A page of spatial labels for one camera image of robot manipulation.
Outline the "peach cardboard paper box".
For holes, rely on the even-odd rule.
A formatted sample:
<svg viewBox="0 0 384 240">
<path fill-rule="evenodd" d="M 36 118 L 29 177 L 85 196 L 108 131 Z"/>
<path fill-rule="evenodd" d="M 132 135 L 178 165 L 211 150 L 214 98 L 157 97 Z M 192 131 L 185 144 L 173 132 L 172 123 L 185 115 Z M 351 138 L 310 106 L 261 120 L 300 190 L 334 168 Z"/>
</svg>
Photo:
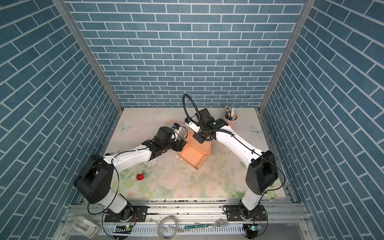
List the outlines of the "peach cardboard paper box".
<svg viewBox="0 0 384 240">
<path fill-rule="evenodd" d="M 195 132 L 188 131 L 188 136 L 185 139 L 187 142 L 183 150 L 179 152 L 179 157 L 198 170 L 203 162 L 211 155 L 212 144 L 205 141 L 200 144 L 194 137 Z"/>
</svg>

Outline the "small red toy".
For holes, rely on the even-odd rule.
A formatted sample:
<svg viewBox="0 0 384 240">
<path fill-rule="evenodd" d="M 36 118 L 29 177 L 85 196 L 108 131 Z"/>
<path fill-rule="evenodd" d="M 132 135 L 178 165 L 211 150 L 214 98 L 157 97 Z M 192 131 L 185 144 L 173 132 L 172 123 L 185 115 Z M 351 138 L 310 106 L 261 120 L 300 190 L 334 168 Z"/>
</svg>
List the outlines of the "small red toy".
<svg viewBox="0 0 384 240">
<path fill-rule="evenodd" d="M 145 173 L 137 174 L 136 176 L 137 181 L 142 181 L 145 179 Z"/>
</svg>

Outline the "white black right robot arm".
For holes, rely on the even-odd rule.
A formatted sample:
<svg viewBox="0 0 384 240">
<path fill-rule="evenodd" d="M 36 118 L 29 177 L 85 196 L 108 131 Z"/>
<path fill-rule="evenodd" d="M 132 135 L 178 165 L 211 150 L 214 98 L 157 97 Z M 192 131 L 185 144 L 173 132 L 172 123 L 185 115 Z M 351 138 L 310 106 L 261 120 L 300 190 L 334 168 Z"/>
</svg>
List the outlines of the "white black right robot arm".
<svg viewBox="0 0 384 240">
<path fill-rule="evenodd" d="M 279 169 L 271 151 L 261 151 L 240 137 L 223 119 L 214 119 L 207 109 L 195 114 L 196 120 L 185 118 L 186 125 L 193 130 L 194 138 L 204 143 L 212 138 L 229 148 L 247 167 L 245 195 L 239 205 L 243 214 L 250 214 L 259 205 L 265 192 L 279 178 Z"/>
</svg>

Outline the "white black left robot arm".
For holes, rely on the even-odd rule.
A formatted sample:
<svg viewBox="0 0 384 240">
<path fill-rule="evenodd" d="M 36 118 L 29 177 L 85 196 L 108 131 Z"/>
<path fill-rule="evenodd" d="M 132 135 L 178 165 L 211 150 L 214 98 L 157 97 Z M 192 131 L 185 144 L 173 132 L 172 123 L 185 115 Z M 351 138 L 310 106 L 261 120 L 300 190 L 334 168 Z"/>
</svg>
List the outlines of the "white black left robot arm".
<svg viewBox="0 0 384 240">
<path fill-rule="evenodd" d="M 175 123 L 170 127 L 160 127 L 157 134 L 141 145 L 115 155 L 92 155 L 74 180 L 74 187 L 90 204 L 99 204 L 127 221 L 132 215 L 132 205 L 118 190 L 112 190 L 114 175 L 137 164 L 151 161 L 168 150 L 181 152 L 186 141 L 180 136 L 182 126 Z"/>
</svg>

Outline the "pink metal pen cup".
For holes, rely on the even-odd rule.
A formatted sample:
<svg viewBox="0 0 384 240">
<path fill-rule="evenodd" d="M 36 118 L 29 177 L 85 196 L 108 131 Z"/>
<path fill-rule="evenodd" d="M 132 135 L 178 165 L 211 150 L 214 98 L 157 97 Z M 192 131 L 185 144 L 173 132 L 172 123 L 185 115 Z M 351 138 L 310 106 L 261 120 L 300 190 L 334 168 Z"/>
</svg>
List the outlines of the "pink metal pen cup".
<svg viewBox="0 0 384 240">
<path fill-rule="evenodd" d="M 224 120 L 227 122 L 227 124 L 230 126 L 230 127 L 234 127 L 236 125 L 236 121 L 238 119 L 238 115 L 236 112 L 234 112 L 233 115 L 231 115 L 231 117 L 229 119 L 227 118 L 224 118 Z"/>
</svg>

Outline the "white labelled marker pen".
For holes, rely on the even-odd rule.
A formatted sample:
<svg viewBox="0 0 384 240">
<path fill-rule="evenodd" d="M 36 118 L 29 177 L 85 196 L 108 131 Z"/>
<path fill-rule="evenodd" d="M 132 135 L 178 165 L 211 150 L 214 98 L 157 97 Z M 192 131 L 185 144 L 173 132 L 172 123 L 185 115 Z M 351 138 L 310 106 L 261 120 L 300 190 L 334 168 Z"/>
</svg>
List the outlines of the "white labelled marker pen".
<svg viewBox="0 0 384 240">
<path fill-rule="evenodd" d="M 235 113 L 235 105 L 234 104 L 231 105 L 230 110 L 231 110 L 231 115 L 230 115 L 229 119 L 232 121 L 234 118 L 234 113 Z"/>
</svg>

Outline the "white plastic holder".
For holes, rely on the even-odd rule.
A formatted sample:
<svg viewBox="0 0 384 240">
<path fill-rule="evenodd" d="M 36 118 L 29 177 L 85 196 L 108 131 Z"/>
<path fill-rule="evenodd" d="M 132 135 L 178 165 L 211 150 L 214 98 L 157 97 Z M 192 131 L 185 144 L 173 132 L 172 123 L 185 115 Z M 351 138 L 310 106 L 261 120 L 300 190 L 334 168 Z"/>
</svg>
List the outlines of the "white plastic holder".
<svg viewBox="0 0 384 240">
<path fill-rule="evenodd" d="M 72 228 L 90 240 L 95 239 L 102 227 L 90 217 L 78 216 L 72 223 Z"/>
</svg>

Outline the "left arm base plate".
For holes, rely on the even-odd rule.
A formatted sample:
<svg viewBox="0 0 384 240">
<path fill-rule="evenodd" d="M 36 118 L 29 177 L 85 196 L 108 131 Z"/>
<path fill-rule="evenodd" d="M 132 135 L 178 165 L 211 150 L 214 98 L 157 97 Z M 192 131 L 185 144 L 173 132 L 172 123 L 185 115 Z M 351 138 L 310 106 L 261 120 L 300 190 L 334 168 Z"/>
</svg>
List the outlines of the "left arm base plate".
<svg viewBox="0 0 384 240">
<path fill-rule="evenodd" d="M 118 214 L 107 209 L 104 221 L 107 223 L 145 222 L 148 208 L 148 206 L 128 206 Z"/>
</svg>

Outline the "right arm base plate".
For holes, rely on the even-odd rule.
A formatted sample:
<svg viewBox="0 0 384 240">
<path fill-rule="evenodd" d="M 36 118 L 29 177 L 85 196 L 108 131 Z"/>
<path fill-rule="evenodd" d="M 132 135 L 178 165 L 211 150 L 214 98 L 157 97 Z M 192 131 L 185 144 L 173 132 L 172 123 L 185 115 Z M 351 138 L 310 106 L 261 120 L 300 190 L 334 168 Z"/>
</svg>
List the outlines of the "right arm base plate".
<svg viewBox="0 0 384 240">
<path fill-rule="evenodd" d="M 222 207 L 226 218 L 229 222 L 240 222 L 240 221 L 266 221 L 267 211 L 263 205 L 258 205 L 253 210 L 248 210 L 244 206 L 239 205 L 224 205 Z"/>
</svg>

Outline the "green handled fork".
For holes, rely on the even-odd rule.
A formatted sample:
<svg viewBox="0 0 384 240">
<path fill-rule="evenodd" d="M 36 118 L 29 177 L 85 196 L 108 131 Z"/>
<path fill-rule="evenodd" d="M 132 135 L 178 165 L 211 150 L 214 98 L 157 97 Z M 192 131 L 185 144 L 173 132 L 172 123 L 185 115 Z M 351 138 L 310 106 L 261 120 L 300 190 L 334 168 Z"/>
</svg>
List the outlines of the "green handled fork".
<svg viewBox="0 0 384 240">
<path fill-rule="evenodd" d="M 201 228 L 209 228 L 209 227 L 221 228 L 221 227 L 226 227 L 228 225 L 229 225 L 229 222 L 227 220 L 218 219 L 214 223 L 209 223 L 209 224 L 194 223 L 193 225 L 186 225 L 184 229 L 193 230 L 193 229 L 201 229 Z"/>
</svg>

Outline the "aluminium front rail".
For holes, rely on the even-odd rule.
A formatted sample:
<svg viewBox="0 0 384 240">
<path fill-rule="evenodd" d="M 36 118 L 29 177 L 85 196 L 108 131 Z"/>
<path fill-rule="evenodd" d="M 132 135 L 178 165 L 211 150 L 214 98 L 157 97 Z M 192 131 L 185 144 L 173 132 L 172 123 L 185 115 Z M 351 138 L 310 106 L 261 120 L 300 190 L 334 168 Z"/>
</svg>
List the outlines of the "aluminium front rail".
<svg viewBox="0 0 384 240">
<path fill-rule="evenodd" d="M 161 220 L 174 216 L 183 223 L 213 222 L 226 218 L 223 206 L 238 206 L 239 199 L 131 199 L 133 206 L 147 206 L 146 221 Z M 261 202 L 269 216 L 270 223 L 309 223 L 310 218 L 303 204 L 293 203 L 289 199 L 264 199 Z"/>
</svg>

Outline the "aluminium right corner post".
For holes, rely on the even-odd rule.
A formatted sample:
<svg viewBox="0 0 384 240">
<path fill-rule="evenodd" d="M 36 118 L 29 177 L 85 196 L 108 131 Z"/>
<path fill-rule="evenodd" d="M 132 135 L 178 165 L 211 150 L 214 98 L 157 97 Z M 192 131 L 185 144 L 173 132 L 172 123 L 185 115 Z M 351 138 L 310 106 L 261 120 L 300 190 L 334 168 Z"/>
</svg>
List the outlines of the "aluminium right corner post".
<svg viewBox="0 0 384 240">
<path fill-rule="evenodd" d="M 290 56 L 298 38 L 299 38 L 299 35 L 300 35 L 300 33 L 304 27 L 304 24 L 305 24 L 307 18 L 309 17 L 309 14 L 310 14 L 315 2 L 316 2 L 315 0 L 308 0 L 308 1 L 305 1 L 305 4 L 303 5 L 303 8 L 302 8 L 302 10 L 299 14 L 299 17 L 298 17 L 298 21 L 293 28 L 292 34 L 291 34 L 291 36 L 287 42 L 287 45 L 286 45 L 286 47 L 282 53 L 279 64 L 276 67 L 274 75 L 271 78 L 270 84 L 269 84 L 269 86 L 266 90 L 266 93 L 263 97 L 263 100 L 259 106 L 259 112 L 260 113 L 262 113 L 267 106 L 267 103 L 268 103 L 268 101 L 269 101 L 269 99 L 273 93 L 275 86 L 277 85 L 277 83 L 279 81 L 279 77 L 281 76 L 281 74 L 283 72 L 283 69 L 284 69 L 284 67 L 288 61 L 288 58 L 289 58 L 289 56 Z"/>
</svg>

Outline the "aluminium corner post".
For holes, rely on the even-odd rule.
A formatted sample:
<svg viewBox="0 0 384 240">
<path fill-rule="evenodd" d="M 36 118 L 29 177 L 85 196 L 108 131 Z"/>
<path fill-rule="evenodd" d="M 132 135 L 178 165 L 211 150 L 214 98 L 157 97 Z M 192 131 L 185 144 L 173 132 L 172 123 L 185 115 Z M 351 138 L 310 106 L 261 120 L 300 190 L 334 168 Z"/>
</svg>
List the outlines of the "aluminium corner post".
<svg viewBox="0 0 384 240">
<path fill-rule="evenodd" d="M 99 78 L 99 81 L 107 91 L 107 94 L 111 98 L 112 102 L 114 103 L 115 107 L 117 108 L 118 112 L 121 114 L 123 112 L 123 107 L 121 103 L 119 102 L 116 94 L 114 93 L 110 83 L 108 82 L 103 70 L 101 69 L 98 61 L 96 60 L 94 54 L 92 53 L 91 48 L 89 47 L 87 41 L 85 40 L 83 34 L 81 33 L 81 30 L 79 29 L 74 17 L 70 13 L 65 1 L 62 0 L 52 0 L 54 6 L 58 10 L 60 16 L 63 18 L 64 22 L 66 23 L 67 27 L 69 28 L 71 34 L 73 35 L 74 39 L 76 40 L 77 44 L 79 45 L 80 49 L 84 53 L 85 57 L 87 58 L 89 64 L 91 65 L 92 69 L 96 73 L 97 77 Z"/>
<path fill-rule="evenodd" d="M 273 93 L 275 86 L 277 85 L 277 83 L 279 81 L 279 77 L 281 76 L 281 74 L 283 72 L 283 69 L 284 69 L 284 67 L 288 61 L 288 58 L 289 58 L 289 56 L 290 56 L 298 38 L 299 38 L 299 35 L 300 35 L 300 33 L 304 27 L 304 24 L 305 24 L 307 18 L 309 17 L 309 14 L 310 14 L 315 2 L 316 2 L 315 0 L 308 0 L 308 1 L 305 1 L 305 4 L 303 5 L 303 8 L 302 8 L 302 10 L 299 14 L 299 17 L 298 17 L 298 21 L 293 28 L 292 34 L 291 34 L 291 36 L 287 42 L 287 45 L 286 45 L 286 47 L 282 53 L 279 64 L 276 67 L 274 75 L 271 78 L 270 84 L 269 84 L 269 86 L 266 90 L 266 93 L 263 97 L 263 100 L 259 106 L 259 112 L 260 113 L 262 113 L 267 106 L 267 103 L 268 103 L 268 101 L 269 101 L 269 99 Z"/>
</svg>

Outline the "aluminium left corner post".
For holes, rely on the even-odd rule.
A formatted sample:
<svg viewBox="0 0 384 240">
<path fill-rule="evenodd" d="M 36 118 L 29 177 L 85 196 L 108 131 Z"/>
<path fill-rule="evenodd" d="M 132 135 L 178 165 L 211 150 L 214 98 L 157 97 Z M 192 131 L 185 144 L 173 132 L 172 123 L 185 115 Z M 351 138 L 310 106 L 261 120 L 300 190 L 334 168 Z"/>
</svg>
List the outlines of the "aluminium left corner post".
<svg viewBox="0 0 384 240">
<path fill-rule="evenodd" d="M 116 94 L 114 93 L 110 83 L 108 82 L 103 70 L 101 69 L 98 61 L 96 60 L 94 54 L 92 53 L 91 48 L 89 47 L 87 41 L 85 40 L 83 34 L 81 33 L 81 30 L 79 29 L 74 17 L 70 13 L 65 1 L 62 0 L 52 0 L 54 6 L 58 10 L 60 16 L 63 18 L 64 22 L 66 23 L 67 27 L 69 28 L 71 34 L 73 35 L 74 39 L 76 40 L 77 44 L 79 45 L 80 49 L 84 53 L 85 57 L 87 58 L 89 64 L 91 65 L 92 69 L 96 73 L 97 77 L 99 78 L 99 81 L 107 91 L 107 94 L 111 98 L 112 102 L 114 103 L 115 107 L 117 108 L 118 112 L 121 114 L 123 112 L 123 107 L 121 103 L 119 102 Z"/>
</svg>

